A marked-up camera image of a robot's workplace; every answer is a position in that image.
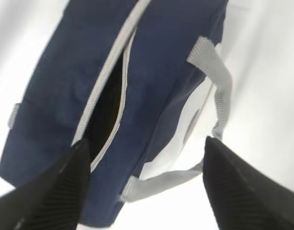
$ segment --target white surface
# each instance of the white surface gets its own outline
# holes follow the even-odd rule
[[[0,155],[9,114],[21,100],[65,2],[0,0]],[[294,191],[294,0],[230,0],[222,54],[235,81],[224,142]],[[172,170],[200,160],[214,122],[210,99]],[[10,189],[0,179],[0,195]],[[201,177],[126,205],[112,229],[199,227],[217,229]]]

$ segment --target bag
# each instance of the bag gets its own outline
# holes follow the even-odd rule
[[[1,177],[20,186],[86,138],[91,175],[80,222],[107,227],[125,201],[199,175],[201,163],[161,174],[152,161],[175,160],[209,92],[205,74],[225,71],[208,67],[218,63],[209,51],[222,39],[226,4],[70,0],[10,121]],[[160,176],[141,183],[145,163],[145,177]]]

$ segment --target gray webbing strap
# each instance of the gray webbing strap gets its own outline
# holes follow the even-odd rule
[[[216,53],[213,43],[204,37],[199,37],[187,61],[203,71],[216,86],[215,105],[218,121],[212,134],[215,138],[222,139],[230,112],[230,73]],[[165,172],[144,181],[130,176],[120,198],[123,202],[135,202],[153,196],[193,179],[202,173],[202,169],[203,160],[189,170]]]

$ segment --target black ribbed material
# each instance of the black ribbed material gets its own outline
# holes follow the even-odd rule
[[[86,140],[47,171],[0,198],[0,230],[75,230],[90,179]]]
[[[204,186],[220,230],[294,230],[294,193],[207,138]]]

